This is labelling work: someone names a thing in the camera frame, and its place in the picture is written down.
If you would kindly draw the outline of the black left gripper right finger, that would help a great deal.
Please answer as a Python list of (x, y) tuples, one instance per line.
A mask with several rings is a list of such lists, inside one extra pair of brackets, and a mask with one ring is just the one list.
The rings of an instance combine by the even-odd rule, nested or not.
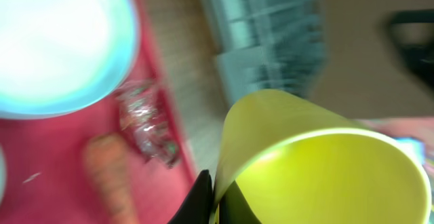
[(261, 224), (234, 181), (218, 206), (219, 224)]

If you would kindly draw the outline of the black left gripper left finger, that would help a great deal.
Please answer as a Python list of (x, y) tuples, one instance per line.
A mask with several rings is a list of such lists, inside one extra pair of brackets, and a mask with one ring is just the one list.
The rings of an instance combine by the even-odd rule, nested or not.
[(169, 224), (208, 224), (213, 197), (210, 172), (202, 170)]

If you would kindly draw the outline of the yellow plastic cup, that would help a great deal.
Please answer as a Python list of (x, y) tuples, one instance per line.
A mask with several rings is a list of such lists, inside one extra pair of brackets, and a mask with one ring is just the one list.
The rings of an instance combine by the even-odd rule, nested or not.
[(431, 186), (418, 158), (281, 90), (239, 99), (223, 125), (214, 208), (233, 188), (261, 223), (427, 223)]

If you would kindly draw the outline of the light blue bowl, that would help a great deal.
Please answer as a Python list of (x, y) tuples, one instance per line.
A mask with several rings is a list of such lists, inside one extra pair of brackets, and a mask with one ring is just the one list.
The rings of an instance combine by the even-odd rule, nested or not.
[(3, 149), (0, 148), (0, 202), (3, 201), (7, 182), (7, 168)]

